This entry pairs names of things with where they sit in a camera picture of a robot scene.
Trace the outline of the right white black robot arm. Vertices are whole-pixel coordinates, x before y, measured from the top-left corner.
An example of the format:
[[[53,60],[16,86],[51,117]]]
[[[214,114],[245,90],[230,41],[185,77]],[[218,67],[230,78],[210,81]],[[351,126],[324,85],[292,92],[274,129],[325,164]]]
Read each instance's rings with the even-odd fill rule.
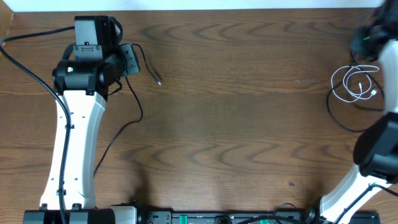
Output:
[[[363,26],[352,49],[383,69],[383,116],[356,141],[354,164],[344,179],[312,209],[307,223],[349,223],[374,195],[397,183],[397,1],[382,3]]]

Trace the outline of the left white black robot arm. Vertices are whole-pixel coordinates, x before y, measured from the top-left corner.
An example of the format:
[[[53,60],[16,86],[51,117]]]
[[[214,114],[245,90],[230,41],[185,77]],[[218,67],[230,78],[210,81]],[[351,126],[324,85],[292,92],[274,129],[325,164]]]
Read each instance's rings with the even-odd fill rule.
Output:
[[[111,16],[76,16],[75,44],[53,70],[57,130],[52,166],[38,210],[24,223],[139,223],[133,205],[96,208],[94,166],[98,130],[108,90],[121,77],[139,72],[123,28]]]

